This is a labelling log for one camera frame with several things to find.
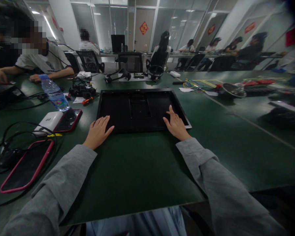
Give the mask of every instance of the door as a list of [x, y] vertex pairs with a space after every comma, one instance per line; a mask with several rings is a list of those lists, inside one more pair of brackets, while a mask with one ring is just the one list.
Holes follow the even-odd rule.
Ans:
[[150, 46], [155, 9], [137, 9], [135, 19], [134, 49], [144, 51]]

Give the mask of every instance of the smartphone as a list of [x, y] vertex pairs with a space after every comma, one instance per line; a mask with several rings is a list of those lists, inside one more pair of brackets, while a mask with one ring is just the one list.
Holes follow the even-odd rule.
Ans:
[[34, 148], [24, 153], [0, 187], [0, 193], [12, 193], [25, 190], [37, 177], [42, 169], [54, 141], [37, 141], [29, 146]]
[[81, 115], [81, 109], [67, 110], [53, 131], [55, 133], [72, 131], [76, 126]]

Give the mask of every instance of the computer monitor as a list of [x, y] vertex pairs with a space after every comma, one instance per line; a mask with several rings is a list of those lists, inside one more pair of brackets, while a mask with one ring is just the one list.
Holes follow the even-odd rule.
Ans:
[[112, 34], [111, 35], [111, 45], [113, 52], [121, 52], [121, 44], [125, 51], [125, 35], [124, 34]]

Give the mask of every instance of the white power bank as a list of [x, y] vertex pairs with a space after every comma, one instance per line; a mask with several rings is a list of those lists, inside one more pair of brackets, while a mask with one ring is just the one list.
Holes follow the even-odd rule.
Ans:
[[[39, 125], [53, 131], [55, 129], [56, 125], [59, 123], [62, 116], [63, 116], [63, 113], [61, 111], [49, 112], [42, 119], [42, 121], [39, 123]], [[44, 128], [42, 128], [40, 126], [37, 126], [34, 129], [34, 131], [37, 131], [37, 132], [34, 132], [34, 134], [39, 137], [47, 135], [45, 132], [47, 132], [49, 135], [51, 134], [50, 132], [48, 132], [47, 130], [45, 130]]]

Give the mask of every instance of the light blue pants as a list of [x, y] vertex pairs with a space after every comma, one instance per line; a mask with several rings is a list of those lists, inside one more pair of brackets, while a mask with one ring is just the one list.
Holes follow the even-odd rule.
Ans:
[[187, 236], [178, 206], [86, 223], [87, 236], [116, 236], [123, 232], [130, 236]]

